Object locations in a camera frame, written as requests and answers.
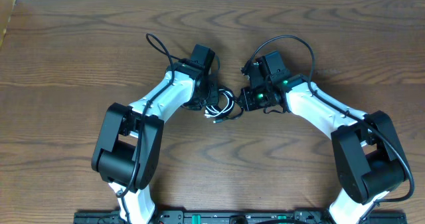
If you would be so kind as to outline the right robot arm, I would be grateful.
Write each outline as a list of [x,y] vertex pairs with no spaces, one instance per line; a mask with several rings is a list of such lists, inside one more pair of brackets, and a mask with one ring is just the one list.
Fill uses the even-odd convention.
[[279,52],[252,56],[242,67],[250,85],[241,90],[246,111],[280,105],[323,132],[332,142],[341,191],[329,206],[332,223],[360,223],[391,191],[414,183],[390,117],[344,105],[310,76],[292,75]]

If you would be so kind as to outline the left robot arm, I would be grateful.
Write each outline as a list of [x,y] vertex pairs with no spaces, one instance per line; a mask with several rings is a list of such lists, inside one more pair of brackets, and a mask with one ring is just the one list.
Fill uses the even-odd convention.
[[180,107],[198,111],[218,104],[214,57],[212,49],[195,45],[190,58],[168,66],[163,80],[143,98],[107,109],[91,166],[115,192],[120,223],[149,223],[154,216],[149,183],[166,121]]

